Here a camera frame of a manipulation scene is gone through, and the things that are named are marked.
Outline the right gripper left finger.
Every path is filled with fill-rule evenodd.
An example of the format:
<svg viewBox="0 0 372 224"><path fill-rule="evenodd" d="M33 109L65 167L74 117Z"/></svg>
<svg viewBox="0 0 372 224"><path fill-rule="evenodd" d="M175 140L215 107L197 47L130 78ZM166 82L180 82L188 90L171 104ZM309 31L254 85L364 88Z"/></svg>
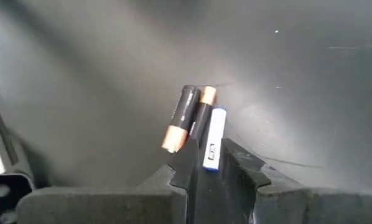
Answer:
<svg viewBox="0 0 372 224"><path fill-rule="evenodd" d="M49 187L22 198L18 224L186 224L198 143L189 139L135 188Z"/></svg>

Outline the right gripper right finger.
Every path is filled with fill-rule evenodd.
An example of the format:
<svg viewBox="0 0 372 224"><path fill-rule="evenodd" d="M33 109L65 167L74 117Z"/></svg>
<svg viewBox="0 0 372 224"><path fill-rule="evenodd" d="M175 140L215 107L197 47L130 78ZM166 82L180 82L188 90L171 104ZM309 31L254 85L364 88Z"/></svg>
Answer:
<svg viewBox="0 0 372 224"><path fill-rule="evenodd" d="M230 139L222 147L253 182L250 224L372 224L372 190L307 187Z"/></svg>

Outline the white battery blue end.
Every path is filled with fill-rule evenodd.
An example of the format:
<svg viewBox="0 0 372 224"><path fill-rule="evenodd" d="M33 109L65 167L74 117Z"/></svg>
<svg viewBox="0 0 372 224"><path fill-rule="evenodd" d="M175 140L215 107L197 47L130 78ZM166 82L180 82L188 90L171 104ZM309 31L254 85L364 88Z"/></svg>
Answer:
<svg viewBox="0 0 372 224"><path fill-rule="evenodd" d="M206 170L217 171L220 163L221 140L225 130L226 110L214 108L210 120L207 145L203 160L203 167Z"/></svg>

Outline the black copper Duracell battery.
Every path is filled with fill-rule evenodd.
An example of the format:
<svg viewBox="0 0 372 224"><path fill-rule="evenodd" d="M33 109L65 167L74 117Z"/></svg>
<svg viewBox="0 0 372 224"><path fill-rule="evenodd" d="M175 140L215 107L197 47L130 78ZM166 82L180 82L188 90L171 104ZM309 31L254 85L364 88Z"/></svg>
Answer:
<svg viewBox="0 0 372 224"><path fill-rule="evenodd" d="M177 106L167 128L162 148L169 153L179 151L186 142L191 119L200 99L201 91L193 85L185 85L182 88Z"/></svg>
<svg viewBox="0 0 372 224"><path fill-rule="evenodd" d="M194 116L194 121L192 123L192 128L190 130L189 136L197 141L201 140L203 131L205 129L208 117L213 108L214 102L216 100L216 88L212 86L206 86L198 102L197 112Z"/></svg>

